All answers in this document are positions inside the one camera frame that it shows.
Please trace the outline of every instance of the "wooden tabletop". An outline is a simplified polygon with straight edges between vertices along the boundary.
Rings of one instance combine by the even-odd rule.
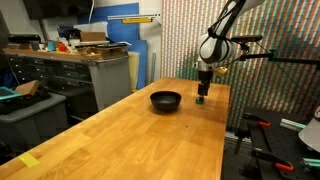
[[[204,105],[197,81],[163,78],[31,149],[0,179],[220,179],[230,87],[212,84]],[[155,111],[150,95],[182,95],[179,109]]]
[[[42,52],[42,51],[31,51],[25,49],[8,49],[4,48],[3,51],[6,54],[16,55],[19,54],[21,56],[30,56],[30,57],[38,57],[38,58],[48,58],[48,59],[72,59],[72,60],[99,60],[102,59],[101,54],[94,55],[81,55],[81,54],[71,54],[65,52]]]

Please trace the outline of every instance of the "metal cabinet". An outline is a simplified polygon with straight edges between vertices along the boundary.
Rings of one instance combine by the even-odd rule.
[[[130,95],[128,56],[80,61],[6,55],[19,84],[39,80],[41,87],[67,97],[68,114],[86,119]]]

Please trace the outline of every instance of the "bin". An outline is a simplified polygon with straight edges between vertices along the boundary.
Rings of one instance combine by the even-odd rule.
[[[29,150],[66,130],[66,97],[50,93],[49,99],[7,115],[0,115],[0,141]]]

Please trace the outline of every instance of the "cable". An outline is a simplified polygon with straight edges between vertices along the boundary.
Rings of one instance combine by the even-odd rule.
[[[11,67],[11,65],[10,65],[10,63],[8,63],[8,64],[9,64],[9,67],[10,67],[10,69],[11,69],[11,72],[14,72],[13,69],[12,69],[12,67]],[[18,80],[16,74],[15,74],[15,73],[12,73],[12,74],[13,74],[13,76],[14,76],[14,79],[17,81],[17,84],[20,86],[20,83],[19,83],[19,80]]]
[[[293,80],[293,78],[290,77],[290,75],[289,75],[287,72],[285,72],[285,70],[284,70],[277,62],[274,61],[274,63],[275,63],[275,64],[278,66],[278,68],[281,69],[281,71],[291,80],[291,82],[292,82],[293,84],[295,84],[295,85],[297,86],[297,88],[299,88],[303,93],[305,93],[307,96],[309,96],[311,99],[313,99],[313,100],[315,100],[315,101],[320,101],[320,99],[318,99],[318,98],[312,96],[311,94],[309,94],[309,93],[308,93],[306,90],[304,90],[297,82],[295,82],[295,81]]]
[[[91,10],[90,10],[90,15],[89,15],[89,24],[91,23],[91,16],[92,16],[94,4],[95,4],[95,2],[94,2],[94,0],[92,0],[92,6],[91,6]]]
[[[222,66],[220,66],[220,67],[227,67],[227,66],[229,66],[230,64],[238,61],[239,59],[240,59],[240,58],[236,58],[236,59],[232,60],[231,62],[228,62],[227,64],[224,64],[224,65],[222,65]]]
[[[267,53],[270,53],[268,50],[266,50],[266,48],[264,48],[263,46],[261,46],[261,44],[259,44],[258,42],[256,42],[263,50],[265,50]]]
[[[268,50],[266,50],[264,47],[261,46],[261,44],[259,44],[258,42],[256,42],[262,49],[264,49],[267,53],[270,53]],[[313,95],[309,94],[305,89],[303,89],[281,66],[280,64],[278,64],[276,61],[273,61],[278,68],[291,80],[291,82],[297,86],[298,89],[300,89],[300,91],[302,91],[303,93],[305,93],[307,96],[309,96],[311,99],[315,100],[315,101],[320,101],[320,99],[318,99],[317,97],[314,97]]]
[[[227,14],[225,14],[224,16],[222,16],[220,19],[217,20],[217,22],[215,22],[214,24],[212,24],[212,26],[210,26],[209,29],[213,29],[218,23],[220,23],[224,18],[226,18],[227,16],[229,16],[229,14],[231,14],[238,6],[240,6],[240,3],[237,4],[237,6],[234,6]]]

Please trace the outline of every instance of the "cardboard box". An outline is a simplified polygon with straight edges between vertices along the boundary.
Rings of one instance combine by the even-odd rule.
[[[80,32],[82,42],[106,41],[106,33],[104,32]]]
[[[25,96],[25,95],[33,96],[36,93],[39,86],[40,86],[40,81],[34,80],[18,86],[15,91],[17,93],[20,93],[22,96]]]

